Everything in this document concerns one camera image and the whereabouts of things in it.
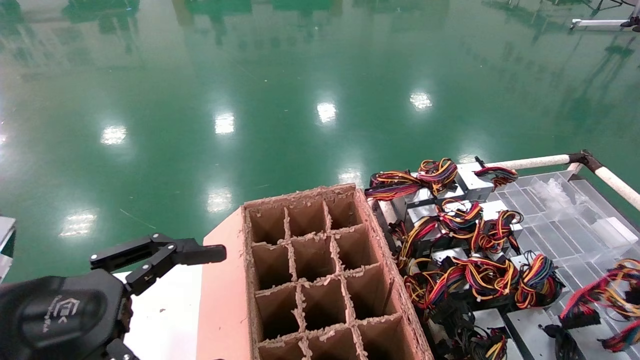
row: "floor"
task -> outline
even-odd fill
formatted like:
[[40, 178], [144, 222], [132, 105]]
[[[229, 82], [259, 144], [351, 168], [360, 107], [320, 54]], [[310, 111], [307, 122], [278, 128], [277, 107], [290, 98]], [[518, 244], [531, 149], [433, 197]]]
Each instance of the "floor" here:
[[639, 41], [579, 1], [0, 1], [9, 282], [425, 158], [588, 148], [640, 188]]

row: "wire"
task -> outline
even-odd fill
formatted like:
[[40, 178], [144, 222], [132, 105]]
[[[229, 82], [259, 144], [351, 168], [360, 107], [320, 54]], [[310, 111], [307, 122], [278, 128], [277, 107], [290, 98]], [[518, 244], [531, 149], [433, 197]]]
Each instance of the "wire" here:
[[584, 359], [573, 336], [561, 327], [558, 327], [558, 333], [556, 334], [554, 352], [556, 354], [556, 360]]
[[602, 343], [602, 347], [611, 352], [624, 351], [640, 341], [640, 320], [636, 320], [619, 334], [604, 340], [598, 339], [598, 341]]
[[406, 235], [402, 247], [396, 257], [398, 269], [405, 269], [409, 263], [409, 256], [413, 250], [413, 242], [425, 237], [438, 226], [438, 217], [423, 217], [414, 226], [413, 230]]
[[364, 195], [380, 201], [391, 201], [397, 197], [415, 193], [420, 188], [429, 186], [423, 180], [411, 176], [409, 171], [379, 172], [371, 176], [369, 187]]
[[424, 160], [417, 178], [429, 184], [433, 195], [444, 192], [458, 175], [458, 166], [449, 158], [440, 161]]
[[498, 254], [504, 248], [504, 242], [508, 241], [511, 248], [520, 255], [520, 245], [516, 240], [512, 225], [522, 222], [521, 213], [513, 210], [502, 210], [496, 219], [479, 221], [469, 246], [476, 252], [484, 250], [492, 254]]
[[640, 282], [640, 262], [622, 259], [616, 267], [591, 284], [577, 290], [567, 302], [560, 318], [592, 313], [590, 304], [598, 303], [620, 314], [623, 318], [640, 317], [640, 306], [628, 303], [617, 292], [619, 282], [627, 282], [631, 288]]
[[457, 200], [445, 199], [441, 206], [438, 206], [438, 216], [443, 230], [455, 238], [473, 237], [477, 221], [482, 219], [483, 209], [478, 201], [469, 202], [469, 209], [458, 208], [453, 211], [445, 211], [447, 205], [460, 203]]
[[452, 258], [459, 265], [466, 265], [465, 278], [478, 301], [507, 295], [517, 288], [519, 271], [512, 262], [499, 264], [485, 258]]
[[507, 185], [518, 179], [518, 173], [504, 167], [484, 167], [474, 171], [477, 177], [489, 177], [493, 183], [493, 190], [500, 186]]
[[546, 305], [536, 303], [538, 288], [540, 293], [547, 298], [553, 297], [556, 293], [556, 283], [551, 275], [554, 273], [554, 263], [543, 254], [538, 254], [529, 265], [520, 268], [520, 284], [515, 295], [516, 305], [520, 309], [536, 305]]

